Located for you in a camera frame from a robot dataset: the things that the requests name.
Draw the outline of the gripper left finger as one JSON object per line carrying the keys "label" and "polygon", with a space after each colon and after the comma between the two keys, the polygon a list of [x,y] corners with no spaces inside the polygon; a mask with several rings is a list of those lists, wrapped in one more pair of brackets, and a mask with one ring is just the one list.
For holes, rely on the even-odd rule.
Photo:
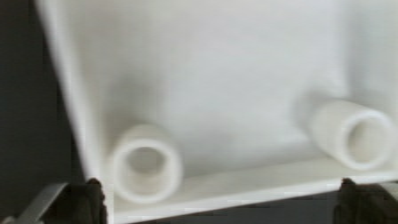
{"label": "gripper left finger", "polygon": [[44,187],[16,224],[108,224],[101,182],[57,183]]}

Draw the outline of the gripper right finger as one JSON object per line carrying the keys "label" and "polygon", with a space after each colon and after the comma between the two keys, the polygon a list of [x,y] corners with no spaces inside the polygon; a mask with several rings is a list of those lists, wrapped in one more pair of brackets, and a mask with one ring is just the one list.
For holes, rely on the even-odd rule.
{"label": "gripper right finger", "polygon": [[398,224],[398,182],[341,181],[332,224]]}

